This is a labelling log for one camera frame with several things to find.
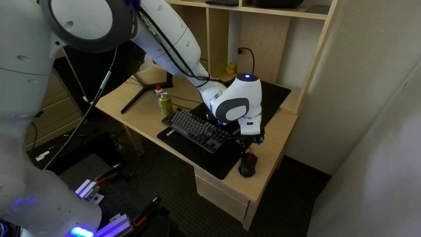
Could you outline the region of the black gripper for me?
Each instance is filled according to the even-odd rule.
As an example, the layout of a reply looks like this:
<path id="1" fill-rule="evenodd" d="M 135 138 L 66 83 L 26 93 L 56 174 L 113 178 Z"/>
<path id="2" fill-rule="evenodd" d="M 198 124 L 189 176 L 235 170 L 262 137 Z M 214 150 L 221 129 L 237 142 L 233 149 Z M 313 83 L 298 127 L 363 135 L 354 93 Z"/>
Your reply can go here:
<path id="1" fill-rule="evenodd" d="M 256 134 L 256 135 L 235 135 L 234 138 L 238 143 L 242 145 L 251 145 L 251 143 L 262 143 L 264 141 L 264 135 L 263 134 Z"/>

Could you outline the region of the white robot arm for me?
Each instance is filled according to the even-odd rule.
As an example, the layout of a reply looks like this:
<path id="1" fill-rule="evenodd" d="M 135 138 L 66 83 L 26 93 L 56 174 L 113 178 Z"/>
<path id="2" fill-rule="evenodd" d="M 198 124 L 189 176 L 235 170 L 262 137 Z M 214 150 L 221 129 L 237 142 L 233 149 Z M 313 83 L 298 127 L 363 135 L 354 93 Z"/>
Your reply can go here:
<path id="1" fill-rule="evenodd" d="M 238 122 L 243 135 L 262 133 L 259 79 L 213 80 L 200 63 L 197 41 L 166 0 L 0 0 L 0 217 L 27 237 L 68 237 L 101 221 L 97 205 L 37 168 L 25 151 L 25 133 L 64 46 L 112 50 L 116 63 L 148 55 L 188 79 L 217 121 Z"/>

